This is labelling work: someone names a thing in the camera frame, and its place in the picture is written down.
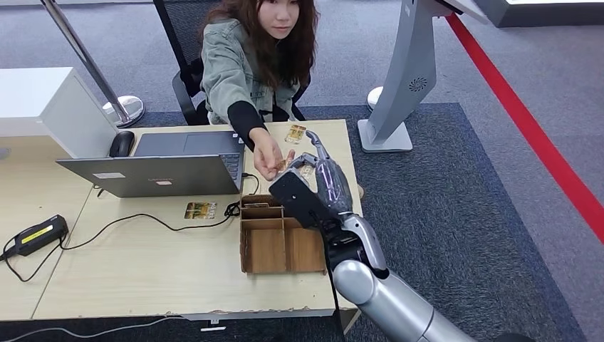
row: dark blue carpet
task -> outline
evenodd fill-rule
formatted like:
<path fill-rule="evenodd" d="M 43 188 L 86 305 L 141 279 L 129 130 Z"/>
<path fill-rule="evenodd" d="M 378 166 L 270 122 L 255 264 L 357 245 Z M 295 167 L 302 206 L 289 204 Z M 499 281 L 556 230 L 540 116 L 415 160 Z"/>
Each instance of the dark blue carpet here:
<path fill-rule="evenodd" d="M 478 341 L 504 332 L 538 342 L 585 341 L 459 104 L 422 104 L 406 121 L 414 150 L 399 154 L 361 151 L 356 121 L 369 116 L 364 106 L 301 111 L 309 120 L 347 120 L 358 182 L 365 188 L 363 212 L 389 266 L 453 323 Z M 180 113 L 148 113 L 137 126 L 185 124 Z M 149 321 L 0 323 L 0 340 L 41 325 L 94 333 L 133 320 Z M 172 321 L 95 341 L 338 340 L 331 318 L 232 324 L 236 333 L 209 336 L 199 332 L 198 323 Z M 365 317 L 347 340 L 386 341 Z M 53 333 L 24 341 L 76 340 Z"/>

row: laptop lid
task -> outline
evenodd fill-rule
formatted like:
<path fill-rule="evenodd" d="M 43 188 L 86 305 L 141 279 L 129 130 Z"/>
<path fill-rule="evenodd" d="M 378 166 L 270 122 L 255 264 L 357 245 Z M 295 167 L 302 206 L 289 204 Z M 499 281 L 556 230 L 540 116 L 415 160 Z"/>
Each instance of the laptop lid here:
<path fill-rule="evenodd" d="M 218 155 L 68 159 L 56 162 L 117 197 L 239 193 Z"/>

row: black power adapter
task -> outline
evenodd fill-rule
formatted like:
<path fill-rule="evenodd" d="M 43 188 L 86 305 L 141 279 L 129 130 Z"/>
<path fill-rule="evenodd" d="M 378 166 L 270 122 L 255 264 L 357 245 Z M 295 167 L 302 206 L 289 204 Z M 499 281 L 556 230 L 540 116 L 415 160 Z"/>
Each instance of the black power adapter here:
<path fill-rule="evenodd" d="M 55 215 L 46 221 L 23 230 L 15 236 L 15 245 L 4 251 L 0 260 L 13 255 L 22 256 L 34 253 L 51 242 L 62 239 L 67 235 L 67 222 L 60 215 Z"/>

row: laptop touchpad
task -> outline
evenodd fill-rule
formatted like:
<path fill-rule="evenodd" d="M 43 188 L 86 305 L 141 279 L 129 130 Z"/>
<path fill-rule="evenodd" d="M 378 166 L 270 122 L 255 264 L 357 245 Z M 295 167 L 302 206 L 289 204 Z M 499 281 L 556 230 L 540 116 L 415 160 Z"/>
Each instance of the laptop touchpad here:
<path fill-rule="evenodd" d="M 233 153 L 235 142 L 232 134 L 219 132 L 218 134 L 189 134 L 184 144 L 185 155 L 217 155 L 220 153 Z"/>

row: card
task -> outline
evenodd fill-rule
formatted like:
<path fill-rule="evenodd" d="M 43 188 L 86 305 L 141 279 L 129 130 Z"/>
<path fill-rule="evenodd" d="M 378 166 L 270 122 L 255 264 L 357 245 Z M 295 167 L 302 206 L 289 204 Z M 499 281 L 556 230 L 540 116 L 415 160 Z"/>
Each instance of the card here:
<path fill-rule="evenodd" d="M 185 219 L 214 219 L 216 203 L 190 202 L 184 211 Z"/>
<path fill-rule="evenodd" d="M 276 169 L 279 172 L 285 171 L 286 168 L 287 168 L 287 162 L 285 160 L 282 160 L 282 161 L 280 161 L 280 162 L 277 163 Z"/>
<path fill-rule="evenodd" d="M 307 182 L 311 180 L 313 173 L 315 173 L 315 168 L 310 165 L 304 165 L 298 169 L 300 172 L 300 176 L 304 178 Z"/>
<path fill-rule="evenodd" d="M 286 143 L 299 144 L 302 136 L 306 132 L 306 127 L 300 125 L 292 125 L 285 137 Z"/>

